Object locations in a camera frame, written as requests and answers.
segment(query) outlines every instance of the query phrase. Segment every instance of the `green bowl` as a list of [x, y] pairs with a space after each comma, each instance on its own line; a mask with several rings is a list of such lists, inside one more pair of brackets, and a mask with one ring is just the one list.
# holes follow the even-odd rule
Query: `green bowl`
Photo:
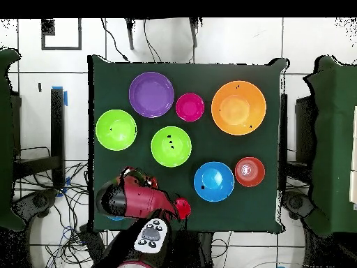
[[133, 117], [123, 110], [109, 110], [99, 117], [96, 124], [99, 143], [109, 150], [128, 148], [137, 136], [137, 124]]
[[175, 168], [188, 160], [192, 145], [188, 134], [175, 126], [161, 128], [151, 141], [154, 159], [168, 168]]

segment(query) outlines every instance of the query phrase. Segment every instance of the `floor tile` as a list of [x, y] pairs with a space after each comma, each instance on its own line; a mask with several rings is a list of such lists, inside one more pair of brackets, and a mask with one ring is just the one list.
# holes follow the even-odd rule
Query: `floor tile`
[[120, 231], [108, 230], [108, 245], [113, 241], [113, 239], [120, 233]]
[[203, 19], [197, 34], [197, 64], [267, 64], [281, 57], [282, 18]]
[[278, 265], [285, 268], [302, 268], [305, 256], [304, 248], [284, 248], [278, 249]]
[[357, 59], [356, 22], [344, 17], [285, 17], [283, 56], [288, 73], [312, 73], [323, 54], [346, 64]]
[[211, 256], [214, 268], [223, 268], [227, 256], [225, 246], [212, 246]]
[[275, 268], [277, 248], [230, 246], [228, 248], [225, 265], [224, 256], [225, 255], [222, 256], [223, 258], [216, 260], [217, 264], [215, 268], [223, 268], [223, 266], [224, 268]]
[[212, 245], [216, 245], [216, 246], [225, 246], [225, 243], [228, 244], [228, 238], [229, 238], [229, 234], [231, 232], [230, 231], [226, 231], [226, 232], [215, 232], [212, 238]]
[[285, 231], [279, 234], [279, 246], [304, 246], [305, 235], [300, 220], [291, 219], [289, 212], [282, 208], [281, 221]]
[[[188, 63], [192, 57], [192, 35], [188, 17], [156, 19], [146, 21], [146, 36], [162, 61]], [[112, 33], [118, 50], [129, 61], [153, 61], [145, 39], [144, 21], [135, 20], [132, 29], [134, 50], [130, 50], [126, 21], [123, 18], [107, 19], [107, 30]], [[153, 51], [156, 61], [159, 58]], [[112, 37], [107, 34], [107, 59], [124, 62], [116, 51]]]
[[[75, 164], [77, 164], [77, 162], [66, 161], [67, 168]], [[83, 176], [85, 170], [86, 168], [83, 168], [73, 177], [71, 181], [73, 186], [84, 186], [84, 188], [86, 188], [86, 182]], [[67, 169], [66, 176], [72, 177], [74, 172], [75, 167]], [[79, 230], [81, 225], [88, 222], [88, 195], [76, 192], [79, 190], [80, 188], [69, 188], [66, 191], [68, 202], [71, 204], [71, 207], [75, 210], [75, 214], [77, 215], [77, 230]], [[57, 196], [54, 205], [61, 213], [61, 217], [53, 206], [50, 208], [50, 213], [46, 217], [35, 218], [31, 229], [30, 244], [63, 244], [66, 241], [66, 238], [68, 238], [70, 233], [63, 237], [64, 230], [60, 223], [60, 219], [63, 226], [73, 228], [75, 219], [74, 214], [70, 212], [65, 196]]]
[[[50, 251], [54, 254], [54, 256], [60, 256], [59, 248], [57, 246], [48, 246]], [[81, 251], [76, 251], [75, 256], [79, 261], [83, 261], [87, 258], [89, 258], [89, 253], [87, 251], [83, 251], [85, 248], [84, 247], [77, 247]], [[67, 261], [72, 261], [76, 262], [76, 259], [74, 257], [70, 257], [69, 251], [66, 252], [68, 254], [68, 259]], [[47, 252], [45, 246], [30, 246], [30, 254], [31, 254], [31, 260], [32, 260], [32, 265], [33, 268], [46, 268], [48, 266], [49, 268], [80, 268], [78, 264], [70, 264], [67, 262], [64, 262], [61, 258], [56, 258], [56, 265], [54, 264], [54, 261], [52, 259], [52, 256]], [[93, 265], [93, 261], [90, 260], [89, 262], [83, 262], [81, 263], [82, 268], [91, 268]]]
[[[17, 20], [0, 19], [0, 48], [8, 47], [17, 49]], [[13, 63], [10, 72], [17, 72], [17, 62]]]
[[276, 234], [265, 232], [233, 232], [230, 246], [276, 246]]
[[[63, 87], [66, 159], [88, 158], [88, 75], [20, 74], [22, 148], [51, 147], [51, 88]], [[29, 151], [32, 158], [41, 151]]]
[[[304, 75], [285, 75], [285, 93], [287, 94], [287, 147], [296, 150], [296, 114], [295, 105], [298, 98], [309, 96], [310, 90], [304, 82]], [[288, 161], [295, 160], [295, 152], [288, 153]]]
[[[58, 24], [59, 31], [63, 31], [63, 24]], [[74, 28], [67, 30], [66, 34], [77, 34]], [[39, 19], [19, 20], [19, 51], [21, 72], [77, 72], [87, 71], [87, 55], [105, 55], [105, 31], [98, 18], [82, 19], [82, 50], [42, 50], [41, 49], [41, 21]]]

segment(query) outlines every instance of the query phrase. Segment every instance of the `red bowl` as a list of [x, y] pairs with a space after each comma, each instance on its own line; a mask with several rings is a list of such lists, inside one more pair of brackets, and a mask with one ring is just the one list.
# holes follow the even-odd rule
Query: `red bowl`
[[253, 187], [263, 181], [265, 169], [259, 159], [255, 157], [245, 157], [236, 164], [234, 174], [241, 185]]

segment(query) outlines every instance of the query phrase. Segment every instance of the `chair wheel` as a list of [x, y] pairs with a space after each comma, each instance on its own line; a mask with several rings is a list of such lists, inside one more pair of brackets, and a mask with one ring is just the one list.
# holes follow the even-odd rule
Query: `chair wheel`
[[299, 215], [297, 215], [297, 214], [295, 214], [295, 213], [293, 213], [293, 212], [289, 212], [289, 217], [291, 218], [291, 219], [293, 219], [293, 220], [298, 220], [299, 218], [300, 218], [300, 216]]
[[50, 208], [46, 209], [46, 210], [43, 211], [42, 213], [39, 213], [39, 215], [37, 215], [37, 217], [38, 217], [38, 218], [44, 218], [44, 217], [46, 217], [49, 213], [50, 213]]

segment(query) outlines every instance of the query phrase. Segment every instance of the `green fabric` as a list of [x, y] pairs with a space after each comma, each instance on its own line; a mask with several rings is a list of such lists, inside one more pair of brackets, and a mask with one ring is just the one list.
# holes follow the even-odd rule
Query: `green fabric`
[[305, 221], [317, 235], [326, 237], [334, 232], [357, 232], [357, 212], [349, 201], [357, 67], [323, 57], [317, 70], [306, 80], [319, 109], [312, 166], [312, 200], [318, 209]]
[[0, 226], [11, 230], [23, 230], [25, 226], [10, 208], [13, 199], [14, 137], [8, 69], [19, 59], [15, 50], [0, 49]]
[[[94, 120], [110, 109], [129, 112], [137, 123], [137, 138], [123, 151], [110, 151], [94, 139], [94, 193], [129, 165], [140, 167], [157, 177], [159, 188], [170, 194], [178, 193], [188, 199], [192, 213], [188, 230], [195, 231], [255, 231], [281, 232], [275, 221], [278, 175], [278, 124], [280, 115], [280, 73], [287, 66], [285, 59], [276, 59], [270, 66], [219, 64], [129, 64], [107, 63], [93, 56]], [[188, 92], [201, 96], [205, 111], [196, 122], [180, 119], [174, 105], [168, 113], [148, 119], [133, 110], [128, 99], [129, 86], [139, 74], [159, 72], [170, 79], [175, 101]], [[233, 136], [223, 133], [211, 115], [211, 101], [216, 91], [233, 80], [245, 80], [260, 88], [266, 99], [266, 116], [254, 132]], [[178, 126], [192, 141], [189, 159], [174, 168], [164, 167], [151, 155], [150, 143], [155, 133], [165, 126]], [[262, 161], [266, 176], [260, 185], [246, 188], [235, 182], [233, 193], [222, 202], [207, 202], [196, 194], [193, 178], [200, 165], [220, 161], [234, 171], [236, 163], [245, 156]], [[95, 212], [96, 230], [121, 230], [132, 223], [131, 218], [112, 221]], [[174, 229], [182, 224], [174, 223]]]

